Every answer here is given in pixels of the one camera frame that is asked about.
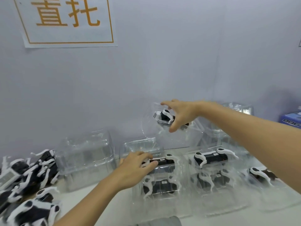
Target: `person's right hand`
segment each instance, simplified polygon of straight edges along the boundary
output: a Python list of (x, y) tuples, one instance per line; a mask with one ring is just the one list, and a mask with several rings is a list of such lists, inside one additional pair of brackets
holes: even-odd
[(183, 102), (177, 99), (161, 102), (161, 105), (167, 105), (168, 109), (175, 111), (175, 120), (169, 128), (169, 132), (175, 132), (182, 125), (185, 125), (197, 118), (198, 103), (199, 102)]

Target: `white paper sign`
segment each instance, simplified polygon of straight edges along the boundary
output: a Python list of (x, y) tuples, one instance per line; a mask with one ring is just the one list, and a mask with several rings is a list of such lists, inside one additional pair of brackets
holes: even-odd
[(117, 46), (110, 0), (12, 0), (27, 48)]

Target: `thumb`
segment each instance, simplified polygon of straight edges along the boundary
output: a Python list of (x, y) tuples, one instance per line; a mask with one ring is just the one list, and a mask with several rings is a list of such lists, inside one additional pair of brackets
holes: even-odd
[(156, 166), (158, 165), (158, 163), (159, 163), (158, 161), (152, 161), (146, 167), (144, 167), (143, 171), (144, 171), (145, 175), (147, 175), (149, 172), (154, 170), (156, 168)]
[(181, 127), (181, 124), (179, 123), (179, 121), (177, 120), (177, 118), (175, 119), (175, 121), (172, 123), (172, 125), (169, 128), (169, 132), (173, 133), (176, 130), (179, 129), (179, 127)]

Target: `pile of robot toys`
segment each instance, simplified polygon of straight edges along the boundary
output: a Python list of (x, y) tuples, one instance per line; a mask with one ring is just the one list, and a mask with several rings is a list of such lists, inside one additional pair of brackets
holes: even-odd
[(0, 175), (0, 224), (9, 226), (52, 226), (61, 209), (53, 200), (58, 180), (53, 150), (36, 154), (39, 160), (3, 157)]

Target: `gray wall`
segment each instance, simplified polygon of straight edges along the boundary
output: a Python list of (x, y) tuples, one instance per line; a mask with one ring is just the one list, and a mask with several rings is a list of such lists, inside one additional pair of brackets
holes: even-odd
[(301, 105), (301, 0), (113, 0), (118, 47), (25, 49), (0, 0), (0, 151), (27, 155), (108, 127), (141, 136), (163, 99)]

